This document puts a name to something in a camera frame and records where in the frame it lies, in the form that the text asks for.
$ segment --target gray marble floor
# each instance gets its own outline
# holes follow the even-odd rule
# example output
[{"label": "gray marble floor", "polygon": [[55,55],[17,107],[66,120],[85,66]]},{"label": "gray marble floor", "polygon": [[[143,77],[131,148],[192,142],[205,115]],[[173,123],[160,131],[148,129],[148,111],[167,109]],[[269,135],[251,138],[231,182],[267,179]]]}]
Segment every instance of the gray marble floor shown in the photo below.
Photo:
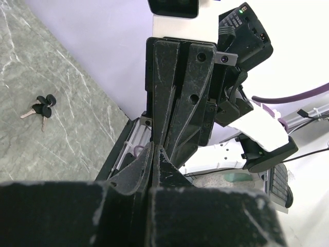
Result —
[{"label": "gray marble floor", "polygon": [[[127,117],[23,0],[0,0],[0,43],[0,181],[93,180]],[[20,119],[55,92],[45,132]]]}]

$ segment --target screw hole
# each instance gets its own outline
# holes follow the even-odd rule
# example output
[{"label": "screw hole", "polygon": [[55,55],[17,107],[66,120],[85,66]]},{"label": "screw hole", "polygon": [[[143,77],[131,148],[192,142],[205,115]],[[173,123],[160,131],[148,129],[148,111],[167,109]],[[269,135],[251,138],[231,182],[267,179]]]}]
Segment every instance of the screw hole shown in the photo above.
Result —
[{"label": "screw hole", "polygon": [[196,94],[192,94],[190,96],[189,102],[191,105],[196,105],[198,101],[199,101],[199,97]]},{"label": "screw hole", "polygon": [[199,60],[200,62],[204,62],[207,58],[206,54],[204,53],[199,53],[197,56],[196,56],[197,60]]}]

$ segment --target black cable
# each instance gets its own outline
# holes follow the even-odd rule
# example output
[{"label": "black cable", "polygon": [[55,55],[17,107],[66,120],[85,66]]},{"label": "black cable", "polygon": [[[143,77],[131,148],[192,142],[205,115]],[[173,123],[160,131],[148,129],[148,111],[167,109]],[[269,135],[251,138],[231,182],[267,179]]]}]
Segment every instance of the black cable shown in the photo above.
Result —
[{"label": "black cable", "polygon": [[323,115],[323,116],[318,116],[318,117],[307,117],[307,118],[317,120],[317,119],[323,119],[323,118],[328,118],[328,117],[329,117],[329,115]]},{"label": "black cable", "polygon": [[311,153],[303,154],[303,155],[301,155],[301,156],[298,156],[298,157],[291,158],[291,159],[289,159],[289,160],[283,161],[283,163],[290,162],[290,161],[294,161],[294,160],[297,160],[297,159],[299,159],[299,158],[304,158],[304,157],[306,157],[306,156],[309,156],[309,155],[312,155],[312,154],[316,154],[316,153],[321,153],[321,152],[324,152],[324,151],[329,151],[329,148],[320,149],[320,150],[317,150],[317,151],[313,151],[313,152],[311,152]]},{"label": "black cable", "polygon": [[297,128],[295,128],[295,129],[293,129],[292,131],[290,131],[290,132],[289,132],[289,135],[292,134],[292,133],[294,133],[294,132],[297,131],[297,130],[300,130],[300,129],[304,128],[305,126],[309,125],[310,123],[314,122],[315,120],[316,120],[316,119],[312,119],[312,120],[309,120],[309,121],[307,121],[307,122],[305,122],[305,123],[299,125]]},{"label": "black cable", "polygon": [[232,87],[232,90],[230,92],[230,96],[229,96],[229,101],[232,104],[235,104],[236,102],[236,96],[235,96],[235,92],[237,90],[237,88],[248,78],[248,72],[245,71],[244,69],[241,70],[241,72],[239,73],[234,86]]},{"label": "black cable", "polygon": [[186,178],[189,178],[189,177],[196,177],[196,176],[201,176],[201,175],[208,175],[208,174],[212,174],[212,173],[216,173],[216,172],[221,172],[221,171],[229,171],[229,170],[236,170],[234,168],[227,168],[227,169],[223,169],[223,170],[220,170],[220,171],[209,171],[209,172],[206,172],[206,173],[200,173],[200,174],[196,174],[196,175],[184,175]]}]

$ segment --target metal key blade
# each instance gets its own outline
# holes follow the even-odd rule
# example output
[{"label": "metal key blade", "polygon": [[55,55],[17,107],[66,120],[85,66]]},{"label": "metal key blade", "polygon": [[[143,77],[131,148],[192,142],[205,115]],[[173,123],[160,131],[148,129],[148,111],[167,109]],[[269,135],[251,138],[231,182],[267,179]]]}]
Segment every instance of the metal key blade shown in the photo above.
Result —
[{"label": "metal key blade", "polygon": [[31,111],[29,111],[28,113],[25,113],[24,115],[22,115],[21,116],[21,119],[23,119],[23,118],[26,118],[26,117],[28,117],[28,116],[30,116],[30,115],[33,115],[33,114],[35,114],[36,112],[35,112],[35,110],[31,110]]},{"label": "metal key blade", "polygon": [[47,118],[43,117],[42,132],[45,132]]},{"label": "metal key blade", "polygon": [[41,104],[41,102],[36,100],[35,102],[32,103],[32,105],[34,105],[34,104]]}]

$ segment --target green object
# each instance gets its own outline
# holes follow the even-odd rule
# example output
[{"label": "green object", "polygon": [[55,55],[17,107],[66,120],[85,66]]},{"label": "green object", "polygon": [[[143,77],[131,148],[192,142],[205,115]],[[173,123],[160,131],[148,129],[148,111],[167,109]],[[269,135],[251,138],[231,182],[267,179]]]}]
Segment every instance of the green object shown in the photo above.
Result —
[{"label": "green object", "polygon": [[252,176],[246,173],[228,173],[224,174],[224,179],[227,182],[243,182],[243,181],[252,181]]}]

